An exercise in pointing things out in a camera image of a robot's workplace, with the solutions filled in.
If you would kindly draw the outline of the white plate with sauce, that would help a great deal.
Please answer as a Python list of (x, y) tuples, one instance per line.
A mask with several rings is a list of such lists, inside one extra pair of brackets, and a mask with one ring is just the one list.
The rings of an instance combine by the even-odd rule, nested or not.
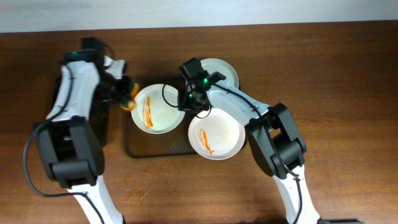
[(202, 111), (192, 119), (188, 128), (191, 147), (207, 159), (223, 160), (233, 157), (244, 146), (244, 126), (221, 109)]

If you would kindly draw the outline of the orange green sponge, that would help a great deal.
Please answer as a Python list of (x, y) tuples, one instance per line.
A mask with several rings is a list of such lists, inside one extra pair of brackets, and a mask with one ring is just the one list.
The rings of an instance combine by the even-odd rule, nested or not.
[(139, 93), (140, 86), (137, 83), (132, 82), (127, 95), (123, 96), (120, 101), (120, 106), (125, 111), (132, 111), (136, 107), (134, 101), (136, 95)]

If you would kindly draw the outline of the cream plate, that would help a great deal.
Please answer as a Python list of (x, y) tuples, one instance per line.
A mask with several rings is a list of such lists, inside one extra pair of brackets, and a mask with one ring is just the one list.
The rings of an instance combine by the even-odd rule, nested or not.
[(145, 87), (135, 97), (136, 107), (131, 111), (135, 125), (150, 134), (163, 134), (175, 129), (184, 119), (185, 112), (168, 105), (177, 104), (178, 90), (163, 84)]

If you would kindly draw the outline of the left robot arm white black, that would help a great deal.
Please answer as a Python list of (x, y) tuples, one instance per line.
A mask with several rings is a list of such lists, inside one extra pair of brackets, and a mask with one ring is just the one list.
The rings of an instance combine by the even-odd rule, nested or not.
[[(125, 60), (107, 55), (111, 47), (96, 37), (81, 40), (80, 50), (66, 53), (60, 61), (53, 108), (37, 123), (25, 144), (24, 174), (29, 187), (45, 198), (76, 198), (90, 223), (125, 223), (104, 182), (110, 103), (131, 111), (139, 85), (126, 74)], [(27, 152), (35, 142), (45, 173), (65, 193), (46, 194), (37, 190), (29, 175)]]

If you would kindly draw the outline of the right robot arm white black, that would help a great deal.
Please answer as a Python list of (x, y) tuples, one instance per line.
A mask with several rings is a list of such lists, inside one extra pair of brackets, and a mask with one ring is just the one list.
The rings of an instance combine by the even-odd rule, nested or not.
[(178, 93), (178, 110), (218, 108), (242, 124), (256, 164), (279, 189), (287, 222), (321, 223), (305, 181), (307, 146), (289, 109), (282, 103), (270, 106), (251, 98), (222, 73), (208, 73), (197, 58), (184, 62), (179, 70), (187, 84)]

